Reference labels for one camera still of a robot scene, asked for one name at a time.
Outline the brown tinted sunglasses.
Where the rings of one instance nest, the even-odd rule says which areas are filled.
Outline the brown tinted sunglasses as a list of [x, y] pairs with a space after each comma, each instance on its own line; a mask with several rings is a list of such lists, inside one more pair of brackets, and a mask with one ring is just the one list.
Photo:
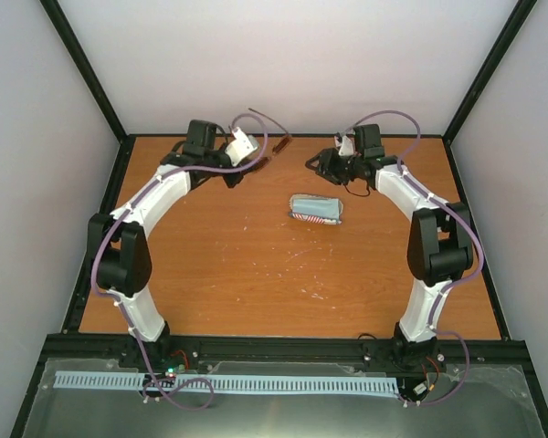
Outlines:
[[248, 110], [254, 114], [259, 115], [260, 117], [270, 121], [273, 125], [278, 127], [280, 130], [282, 130], [283, 135], [278, 140], [278, 142], [272, 147], [271, 154], [268, 157], [262, 157], [250, 170], [249, 172], [259, 172], [261, 169], [263, 169], [266, 165], [268, 165], [271, 160], [280, 155], [292, 142], [293, 138], [290, 132], [277, 120], [273, 119], [269, 115], [266, 115], [265, 113], [258, 111], [256, 109], [248, 108]]

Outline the blue cleaning cloth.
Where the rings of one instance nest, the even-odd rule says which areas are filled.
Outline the blue cleaning cloth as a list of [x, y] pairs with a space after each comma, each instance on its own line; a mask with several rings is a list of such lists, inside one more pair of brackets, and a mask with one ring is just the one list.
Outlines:
[[290, 209], [295, 214], [338, 220], [343, 211], [343, 204], [337, 198], [298, 197], [290, 201]]

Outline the flag pattern glasses case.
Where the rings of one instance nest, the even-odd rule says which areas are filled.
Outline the flag pattern glasses case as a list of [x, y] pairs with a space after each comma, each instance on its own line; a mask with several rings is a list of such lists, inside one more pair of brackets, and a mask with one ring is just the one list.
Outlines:
[[289, 217], [313, 224], [342, 223], [343, 203], [338, 198], [297, 193], [290, 197]]

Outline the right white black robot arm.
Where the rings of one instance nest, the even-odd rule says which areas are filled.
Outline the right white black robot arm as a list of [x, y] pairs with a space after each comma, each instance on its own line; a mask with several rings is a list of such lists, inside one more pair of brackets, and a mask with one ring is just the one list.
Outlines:
[[403, 161], [385, 152], [378, 125], [353, 135], [306, 161], [306, 168], [334, 184], [362, 180], [368, 192], [390, 200], [409, 220], [406, 260], [414, 278], [406, 311], [395, 324], [391, 359], [404, 369], [433, 354], [437, 322], [453, 284], [473, 265], [469, 209], [431, 193]]

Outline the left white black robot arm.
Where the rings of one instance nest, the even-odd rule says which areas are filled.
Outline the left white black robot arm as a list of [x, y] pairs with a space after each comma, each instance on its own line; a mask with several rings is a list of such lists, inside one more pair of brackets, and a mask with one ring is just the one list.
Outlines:
[[165, 155], [152, 178], [126, 203], [88, 223], [90, 291], [108, 297], [141, 342], [139, 354], [150, 366], [172, 356], [169, 324], [150, 290], [153, 271], [148, 238], [173, 205], [207, 180], [222, 176], [228, 187], [243, 180], [262, 158], [264, 146], [239, 127], [232, 140], [215, 146], [219, 126], [192, 120], [184, 140]]

